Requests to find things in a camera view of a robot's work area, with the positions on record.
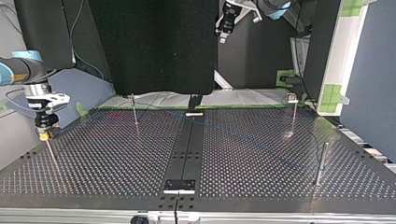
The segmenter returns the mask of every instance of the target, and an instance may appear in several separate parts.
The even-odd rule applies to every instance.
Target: metal frame
[[[82,209],[0,209],[0,223],[129,223],[134,216],[151,217],[157,223],[175,223],[173,212],[138,212]],[[396,216],[321,213],[193,213],[178,212],[180,222],[189,223],[396,223]]]
[[[308,117],[315,119],[317,117],[311,110],[305,110]],[[177,212],[180,218],[187,218],[191,216],[198,216],[201,220],[207,218],[208,221],[229,221],[229,220],[240,220],[240,221],[265,221],[282,220],[289,222],[289,219],[282,214],[304,214],[301,215],[303,221],[308,219],[316,219],[318,217],[311,217],[312,214],[320,213],[356,213],[356,214],[366,214],[366,213],[377,213],[377,214],[395,214],[396,203],[392,200],[390,201],[362,201],[362,200],[329,200],[326,198],[315,197],[305,197],[299,200],[281,200],[281,201],[270,201],[270,200],[254,200],[254,199],[240,199],[235,198],[230,200],[222,199],[208,199],[203,198],[200,195],[200,181],[201,181],[201,168],[203,162],[203,143],[204,143],[204,132],[205,126],[196,124],[205,123],[205,116],[207,116],[207,111],[204,111],[202,117],[192,117],[192,120],[184,120],[181,131],[179,132],[177,138],[177,144],[173,149],[173,157],[168,162],[165,177],[163,179],[163,186],[167,179],[181,179],[181,180],[196,180],[196,190],[194,195],[175,195],[175,194],[159,194],[155,197],[149,197],[142,195],[140,198],[134,197],[133,199],[122,199],[117,197],[108,196],[64,196],[58,195],[54,198],[43,197],[42,195],[36,196],[17,196],[8,195],[1,197],[0,204],[3,207],[8,207],[9,209],[0,208],[0,223],[5,220],[19,220],[20,222],[26,218],[31,220],[29,216],[30,212],[36,214],[37,218],[44,218],[45,220],[51,220],[52,217],[48,217],[47,214],[52,214],[52,216],[68,216],[67,214],[76,214],[76,216],[81,216],[78,218],[94,217],[95,211],[101,211],[100,218],[105,218],[107,215],[115,216],[121,213],[123,217],[117,217],[124,220],[126,217],[132,216],[134,212],[121,212],[121,210],[132,210],[132,211],[164,211],[164,212],[143,212],[140,215],[150,215],[150,216],[164,216],[165,219],[173,215],[173,212]],[[325,124],[330,124],[326,119],[320,119],[325,122]],[[348,153],[354,155],[353,161],[359,161],[367,163],[370,165],[370,169],[373,169],[381,176],[382,180],[390,183],[396,183],[395,175],[392,171],[388,170],[377,160],[373,160],[368,154],[365,153],[364,149],[356,145],[347,136],[341,133],[338,129],[331,126],[332,139],[337,139],[337,141],[342,142],[343,146],[346,147]],[[33,151],[38,152],[43,150],[43,146],[36,148]],[[13,168],[19,167],[24,164],[25,160],[14,161],[6,169],[0,172],[0,177],[4,177],[8,172],[12,172]],[[31,207],[31,209],[20,209],[21,207]],[[57,212],[62,211],[60,215],[55,215]],[[26,213],[26,217],[18,216],[18,213]],[[385,218],[394,218],[394,216],[384,216]]]

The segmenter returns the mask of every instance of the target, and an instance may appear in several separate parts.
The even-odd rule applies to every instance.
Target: black cable
[[[265,3],[265,5],[267,5],[268,7],[270,7],[270,8],[273,9],[273,10],[285,10],[285,9],[289,9],[289,8],[293,7],[294,5],[296,5],[297,3],[299,3],[299,1],[296,0],[293,4],[291,4],[291,5],[288,6],[288,7],[276,7],[276,6],[272,5],[272,4],[270,3],[269,0],[262,0],[262,1]]]
[[[300,10],[298,11],[297,22],[296,22],[296,36],[294,37],[294,47],[295,47],[295,51],[296,51],[296,61],[297,61],[298,71],[299,71],[299,74],[300,74],[297,77],[299,77],[301,79],[301,81],[303,82],[304,90],[305,90],[306,94],[308,95],[308,98],[311,100],[312,105],[314,106],[315,110],[318,111],[318,107],[315,105],[314,99],[311,97],[311,94],[309,94],[308,88],[306,87],[305,81],[304,81],[304,79],[302,77],[302,72],[301,72],[300,63],[299,63],[299,59],[298,59],[298,52],[297,52],[297,35],[298,35],[297,27],[298,27],[298,22],[299,22],[300,17],[301,17],[301,11],[303,9],[303,5],[304,5],[304,0],[302,0],[300,2]]]
[[[16,113],[16,112],[17,112],[17,111],[15,111],[15,110],[14,110],[14,111],[11,111],[10,113],[1,116],[0,119],[3,119],[3,118],[5,118],[5,117],[8,117],[8,116],[10,116],[10,115],[12,115],[12,114],[14,114],[14,113]]]

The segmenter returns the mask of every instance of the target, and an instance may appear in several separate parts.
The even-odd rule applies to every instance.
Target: green tape
[[[282,77],[295,77],[296,73],[294,70],[279,70],[276,73],[276,86],[277,87],[287,87],[292,88],[292,84],[286,84],[286,82],[281,81]]]
[[[306,93],[304,93],[301,96],[300,106],[304,106],[305,105],[306,97],[308,97],[308,94],[306,94]]]
[[[9,110],[6,103],[7,103],[7,100],[0,101],[0,113],[3,111]]]
[[[364,0],[344,0],[341,17],[356,17],[361,14]]]
[[[319,112],[335,113],[341,102],[341,85],[326,84],[324,86]]]
[[[84,106],[80,102],[77,102],[76,109],[77,109],[77,112],[79,113],[79,115],[82,117],[85,117],[89,114],[89,112],[84,109]]]

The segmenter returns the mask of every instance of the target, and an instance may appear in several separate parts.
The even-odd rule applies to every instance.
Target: vertical pin
[[[53,160],[56,161],[55,155],[53,154],[53,151],[52,151],[52,146],[50,145],[50,141],[47,140],[46,143],[47,143],[47,147],[48,147],[48,149],[49,149],[49,154],[50,154],[50,156],[52,157]]]
[[[132,108],[134,109],[134,124],[139,124],[138,122],[137,122],[137,115],[136,115],[136,108],[135,108],[135,105],[136,105],[136,102],[134,101],[134,94],[132,93],[131,94],[131,101],[132,101]]]
[[[329,143],[325,142],[323,144],[323,149],[322,149],[322,152],[321,152],[321,155],[320,155],[320,165],[319,165],[319,169],[318,169],[318,172],[317,172],[317,178],[315,179],[315,186],[317,186],[317,187],[320,186],[320,179],[322,177],[323,170],[325,168],[324,163],[325,163],[325,160],[326,160],[326,152],[327,152],[327,148],[328,147],[329,147]]]

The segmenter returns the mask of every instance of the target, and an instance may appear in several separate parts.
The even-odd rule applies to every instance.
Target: end effector
[[[216,35],[219,35],[219,42],[224,44],[228,35],[233,32],[235,25],[250,11],[253,12],[253,22],[257,23],[262,21],[260,11],[272,20],[277,20],[286,12],[289,6],[290,0],[262,0],[261,9],[259,9],[259,5],[256,5],[251,0],[226,0],[222,8],[223,15],[216,22]]]
[[[35,126],[40,140],[54,138],[60,130],[55,112],[65,108],[70,97],[52,91],[38,51],[16,51],[12,56],[0,58],[0,86],[22,84],[28,105],[36,113]]]

